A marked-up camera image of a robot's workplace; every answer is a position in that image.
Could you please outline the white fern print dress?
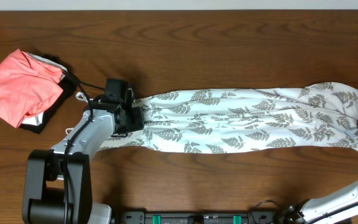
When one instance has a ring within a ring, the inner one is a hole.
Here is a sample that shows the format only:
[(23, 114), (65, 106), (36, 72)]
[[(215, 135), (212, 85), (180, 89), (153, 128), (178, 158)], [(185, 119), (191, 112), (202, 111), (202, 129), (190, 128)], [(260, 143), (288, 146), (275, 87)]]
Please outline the white fern print dress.
[(144, 127), (122, 137), (96, 115), (74, 147), (89, 154), (142, 146), (162, 152), (224, 154), (295, 146), (358, 152), (358, 90), (336, 82), (304, 88), (180, 90), (136, 100)]

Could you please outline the black garment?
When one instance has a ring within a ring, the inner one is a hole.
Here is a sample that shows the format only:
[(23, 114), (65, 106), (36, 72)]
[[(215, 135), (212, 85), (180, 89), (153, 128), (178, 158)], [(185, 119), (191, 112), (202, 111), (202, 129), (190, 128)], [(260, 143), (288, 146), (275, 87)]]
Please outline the black garment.
[[(62, 70), (65, 70), (67, 72), (73, 71), (73, 67), (69, 63), (63, 61), (57, 56), (49, 54), (43, 54), (41, 56), (30, 54), (30, 56), (36, 58), (37, 60), (40, 60), (41, 62), (60, 67)], [(65, 77), (64, 75), (62, 75), (61, 81), (58, 85), (62, 88), (63, 92), (57, 98), (56, 102), (43, 113), (23, 120), (22, 124), (19, 126), (20, 129), (28, 130), (35, 134), (40, 134), (45, 129), (47, 123), (57, 112), (59, 107), (61, 107), (64, 101), (71, 97), (76, 90), (76, 85), (74, 84), (74, 82), (70, 78)]]

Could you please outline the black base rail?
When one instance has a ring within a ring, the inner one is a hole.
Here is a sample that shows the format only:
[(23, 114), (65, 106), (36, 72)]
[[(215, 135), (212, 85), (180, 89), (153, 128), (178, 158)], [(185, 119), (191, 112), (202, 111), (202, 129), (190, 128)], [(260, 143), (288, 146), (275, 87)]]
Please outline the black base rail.
[(132, 210), (111, 215), (111, 224), (271, 224), (271, 223), (317, 223), (326, 218), (332, 218), (342, 212), (350, 210), (358, 204), (347, 205), (343, 208), (326, 212), (322, 215), (305, 220), (301, 205), (295, 204), (282, 210), (273, 200), (265, 200), (250, 208), (246, 212), (148, 212), (146, 210)]

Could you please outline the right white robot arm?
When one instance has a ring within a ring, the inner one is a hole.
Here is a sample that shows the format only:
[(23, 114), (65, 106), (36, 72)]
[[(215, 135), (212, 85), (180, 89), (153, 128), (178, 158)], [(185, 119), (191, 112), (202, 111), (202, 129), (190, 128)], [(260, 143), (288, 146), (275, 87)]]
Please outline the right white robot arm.
[(274, 223), (340, 223), (358, 215), (358, 179), (325, 197), (291, 205)]

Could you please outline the pink garment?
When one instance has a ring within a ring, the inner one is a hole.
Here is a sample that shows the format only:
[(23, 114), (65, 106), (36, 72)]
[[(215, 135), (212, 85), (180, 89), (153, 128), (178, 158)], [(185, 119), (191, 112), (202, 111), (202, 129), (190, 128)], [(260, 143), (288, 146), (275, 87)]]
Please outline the pink garment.
[(14, 128), (48, 110), (63, 93), (67, 68), (20, 49), (0, 63), (0, 118)]

